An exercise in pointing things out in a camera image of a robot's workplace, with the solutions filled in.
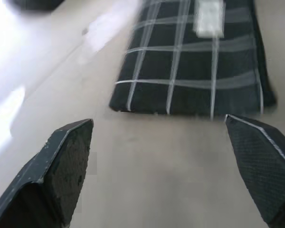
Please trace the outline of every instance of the plaid cloth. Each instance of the plaid cloth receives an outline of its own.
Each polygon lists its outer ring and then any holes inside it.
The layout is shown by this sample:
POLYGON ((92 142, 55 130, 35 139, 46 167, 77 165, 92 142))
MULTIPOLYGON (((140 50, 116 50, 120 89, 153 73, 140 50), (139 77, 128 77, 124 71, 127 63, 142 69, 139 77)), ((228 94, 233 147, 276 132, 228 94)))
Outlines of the plaid cloth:
POLYGON ((195 0, 146 0, 110 107, 116 111, 214 115, 276 104, 253 0, 226 0, 224 37, 198 38, 195 0))
POLYGON ((265 123, 228 115, 239 172, 264 222, 285 228, 285 136, 265 123))

